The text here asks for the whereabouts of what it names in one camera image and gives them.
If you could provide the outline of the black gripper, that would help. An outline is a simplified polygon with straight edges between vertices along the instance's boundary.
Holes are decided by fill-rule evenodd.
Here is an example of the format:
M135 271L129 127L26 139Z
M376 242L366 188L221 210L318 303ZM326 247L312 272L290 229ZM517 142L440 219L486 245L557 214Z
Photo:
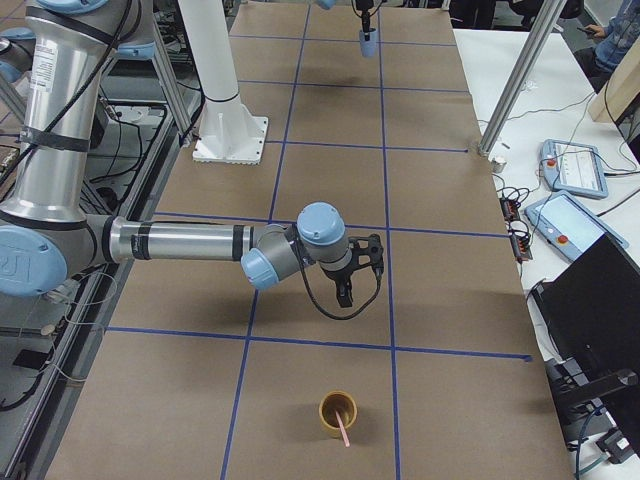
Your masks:
M353 8L358 13L361 14L361 32L362 38L364 42L368 42L370 40L370 14L373 12L375 6L375 2L373 0L354 0Z
M351 276L358 270L358 267L346 266L338 270L329 270L321 267L327 278L335 284L336 298L340 306L353 306Z

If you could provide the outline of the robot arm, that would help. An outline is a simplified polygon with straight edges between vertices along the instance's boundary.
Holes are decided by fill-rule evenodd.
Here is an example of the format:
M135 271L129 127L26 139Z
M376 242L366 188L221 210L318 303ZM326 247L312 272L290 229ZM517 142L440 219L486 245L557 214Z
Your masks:
M312 30L320 38L359 40L367 45L378 41L374 1L315 1L319 9L313 14Z
M266 289L318 264L352 303L362 249L330 204L306 206L290 227L134 222L80 207L101 74L116 55L151 57L148 1L31 1L35 36L13 191L1 204L1 290L39 296L73 275L129 259L227 260Z

